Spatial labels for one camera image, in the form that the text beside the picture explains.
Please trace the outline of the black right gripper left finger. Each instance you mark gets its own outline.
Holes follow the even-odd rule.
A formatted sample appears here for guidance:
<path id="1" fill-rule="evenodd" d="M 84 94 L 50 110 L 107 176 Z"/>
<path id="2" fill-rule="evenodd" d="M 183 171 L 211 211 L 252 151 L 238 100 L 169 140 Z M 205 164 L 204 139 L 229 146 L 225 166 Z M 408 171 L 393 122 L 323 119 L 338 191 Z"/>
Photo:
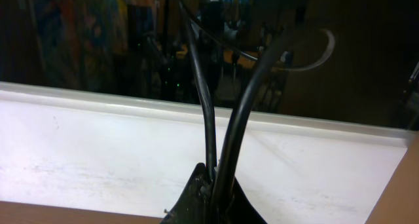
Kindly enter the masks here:
<path id="1" fill-rule="evenodd" d="M 173 208 L 161 224 L 208 223 L 208 205 L 211 196 L 210 179 L 204 163 L 198 163 Z"/>

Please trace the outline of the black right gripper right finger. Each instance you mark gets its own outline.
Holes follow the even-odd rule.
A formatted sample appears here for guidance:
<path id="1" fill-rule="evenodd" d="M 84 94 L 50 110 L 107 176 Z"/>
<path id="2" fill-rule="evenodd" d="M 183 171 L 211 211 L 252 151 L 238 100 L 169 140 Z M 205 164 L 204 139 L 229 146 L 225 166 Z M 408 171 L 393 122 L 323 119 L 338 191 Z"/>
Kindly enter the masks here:
<path id="1" fill-rule="evenodd" d="M 266 221 L 247 199 L 237 179 L 234 180 L 232 194 L 232 200 L 225 212 L 225 223 L 266 224 Z"/>

